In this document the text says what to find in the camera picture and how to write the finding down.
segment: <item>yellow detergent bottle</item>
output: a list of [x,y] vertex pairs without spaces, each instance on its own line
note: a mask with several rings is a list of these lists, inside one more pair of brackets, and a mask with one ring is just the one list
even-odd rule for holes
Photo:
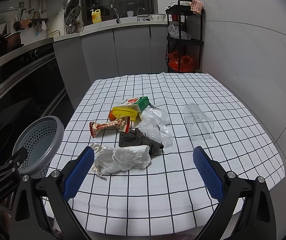
[[102,21],[101,18],[101,10],[97,9],[97,10],[91,10],[92,11],[92,21],[93,23],[99,23]]

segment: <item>gray plastic basket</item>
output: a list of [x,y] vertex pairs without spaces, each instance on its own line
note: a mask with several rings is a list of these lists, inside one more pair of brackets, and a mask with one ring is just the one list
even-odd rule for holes
[[14,154],[21,147],[28,151],[27,159],[18,169],[21,176],[45,177],[63,135],[64,126],[56,116],[45,116],[30,124],[19,136],[12,152]]

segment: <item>cooking pot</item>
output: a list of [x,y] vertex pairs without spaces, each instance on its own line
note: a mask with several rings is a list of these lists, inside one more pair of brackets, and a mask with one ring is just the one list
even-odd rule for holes
[[6,38],[0,34],[0,41],[0,55],[3,56],[8,52],[21,47],[20,32],[12,33]]

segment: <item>black rag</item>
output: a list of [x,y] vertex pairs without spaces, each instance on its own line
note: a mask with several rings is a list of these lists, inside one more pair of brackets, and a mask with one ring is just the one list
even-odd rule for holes
[[120,132],[119,147],[128,147],[128,146],[140,146],[148,145],[150,151],[148,154],[152,156],[158,149],[163,149],[164,145],[158,143],[149,137],[145,136],[138,128],[135,130],[129,130],[126,132]]

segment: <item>red and beige wrapper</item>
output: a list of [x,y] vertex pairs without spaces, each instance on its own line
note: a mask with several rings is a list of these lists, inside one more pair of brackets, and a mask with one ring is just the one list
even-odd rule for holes
[[124,116],[121,119],[116,119],[115,121],[106,122],[102,124],[92,121],[90,122],[90,132],[92,137],[94,138],[95,136],[97,136],[100,130],[113,126],[115,126],[119,131],[128,132],[130,126],[130,117]]

